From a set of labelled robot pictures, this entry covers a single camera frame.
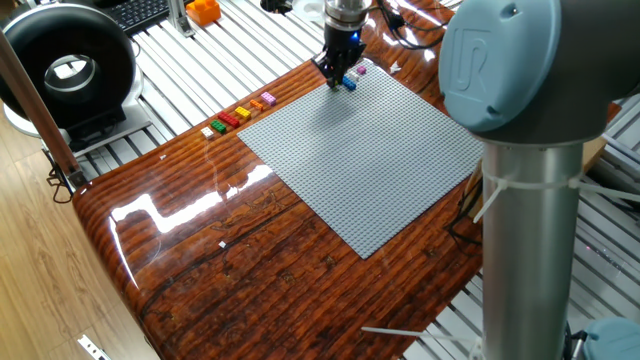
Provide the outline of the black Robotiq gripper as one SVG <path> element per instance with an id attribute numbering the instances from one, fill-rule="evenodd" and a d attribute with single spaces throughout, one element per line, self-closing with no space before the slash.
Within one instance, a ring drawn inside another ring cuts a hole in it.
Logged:
<path id="1" fill-rule="evenodd" d="M 329 88 L 343 83 L 344 76 L 361 58 L 366 44 L 361 40 L 361 30 L 340 30 L 326 26 L 324 52 L 311 59 Z M 333 64 L 338 64 L 338 72 Z"/>

